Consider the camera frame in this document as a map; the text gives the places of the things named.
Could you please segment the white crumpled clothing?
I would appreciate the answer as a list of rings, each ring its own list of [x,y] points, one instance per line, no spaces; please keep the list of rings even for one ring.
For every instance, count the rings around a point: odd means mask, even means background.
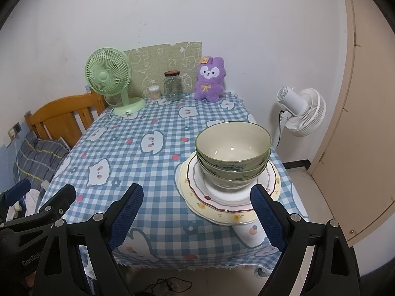
[[[42,194],[36,189],[31,189],[21,200],[17,201],[7,211],[7,220],[26,217],[36,213],[42,200]]]

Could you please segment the blue-flower bowl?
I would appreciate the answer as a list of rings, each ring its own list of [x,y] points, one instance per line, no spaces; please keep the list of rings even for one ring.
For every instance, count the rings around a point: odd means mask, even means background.
[[[202,168],[204,168],[209,173],[217,177],[226,178],[228,180],[242,180],[242,179],[254,178],[260,175],[268,164],[268,160],[266,160],[262,164],[250,169],[247,169],[247,167],[242,168],[241,166],[227,166],[227,165],[216,166],[207,162],[198,153],[196,154],[196,157]]]
[[[201,131],[196,151],[207,161],[261,164],[271,149],[270,133],[250,122],[222,122]]]
[[[214,185],[224,189],[239,189],[249,185],[266,171],[265,166],[262,169],[259,169],[257,172],[253,172],[252,174],[247,172],[242,172],[240,174],[239,172],[230,172],[226,170],[212,172],[204,167],[201,163],[199,163],[199,166],[203,170],[203,173]]]

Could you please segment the glass jar with lid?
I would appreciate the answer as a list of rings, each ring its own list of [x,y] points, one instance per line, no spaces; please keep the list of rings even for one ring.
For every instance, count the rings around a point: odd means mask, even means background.
[[[164,96],[168,101],[176,102],[183,98],[183,86],[178,70],[171,70],[164,73],[163,81]]]

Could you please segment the toothpick container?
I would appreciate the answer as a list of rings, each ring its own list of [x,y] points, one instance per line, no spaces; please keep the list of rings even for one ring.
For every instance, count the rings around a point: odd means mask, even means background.
[[[157,101],[161,99],[160,86],[152,85],[149,87],[149,97],[152,101]]]

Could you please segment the beige door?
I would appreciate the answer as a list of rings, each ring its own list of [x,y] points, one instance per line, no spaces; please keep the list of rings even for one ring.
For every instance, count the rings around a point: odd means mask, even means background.
[[[394,31],[374,0],[345,7],[343,83],[309,173],[355,245],[394,213]]]

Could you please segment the green patterned wall mat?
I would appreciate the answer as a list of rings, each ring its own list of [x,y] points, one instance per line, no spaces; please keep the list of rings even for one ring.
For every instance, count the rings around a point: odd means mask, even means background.
[[[156,85],[163,91],[165,72],[180,72],[185,93],[194,91],[196,70],[201,59],[200,41],[161,44],[127,50],[131,62],[131,83],[127,87],[130,96],[149,97],[149,87]]]

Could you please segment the wall power socket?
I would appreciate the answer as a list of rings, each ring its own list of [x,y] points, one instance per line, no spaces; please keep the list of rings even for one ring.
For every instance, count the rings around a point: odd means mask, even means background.
[[[16,123],[7,133],[9,135],[10,140],[16,139],[17,135],[21,132],[20,123]]]

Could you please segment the purple plush bunny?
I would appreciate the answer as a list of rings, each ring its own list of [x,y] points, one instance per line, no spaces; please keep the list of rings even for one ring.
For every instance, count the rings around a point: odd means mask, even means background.
[[[217,102],[224,93],[224,78],[226,70],[222,57],[203,57],[197,68],[197,82],[194,98]]]

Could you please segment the white standing fan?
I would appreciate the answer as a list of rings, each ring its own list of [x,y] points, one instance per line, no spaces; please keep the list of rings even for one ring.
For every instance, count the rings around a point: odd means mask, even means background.
[[[296,137],[304,137],[314,132],[324,120],[326,102],[316,89],[295,91],[284,86],[278,91],[276,100],[282,110],[278,114],[278,126],[273,136],[274,148],[279,145],[284,129]]]

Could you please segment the grey plaid pillow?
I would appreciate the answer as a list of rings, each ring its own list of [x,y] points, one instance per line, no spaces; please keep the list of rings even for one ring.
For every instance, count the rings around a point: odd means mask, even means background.
[[[29,180],[31,189],[41,190],[41,183],[52,181],[69,149],[58,140],[43,140],[29,132],[22,141],[13,165],[16,183]]]

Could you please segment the green desk fan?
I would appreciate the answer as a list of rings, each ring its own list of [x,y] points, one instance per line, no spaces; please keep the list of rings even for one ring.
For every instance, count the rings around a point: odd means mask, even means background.
[[[146,106],[143,98],[129,97],[132,67],[125,52],[112,47],[96,50],[86,62],[84,75],[88,85],[96,93],[120,96],[120,104],[113,105],[116,116],[134,115]]]

